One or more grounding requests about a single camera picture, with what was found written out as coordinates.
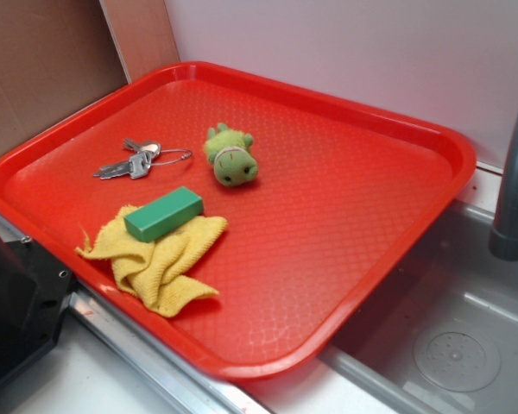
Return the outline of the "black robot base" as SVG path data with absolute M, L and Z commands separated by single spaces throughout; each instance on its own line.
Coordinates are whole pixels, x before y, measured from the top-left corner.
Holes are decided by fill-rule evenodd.
M 39 242 L 0 237 L 0 388 L 56 346 L 73 284 Z

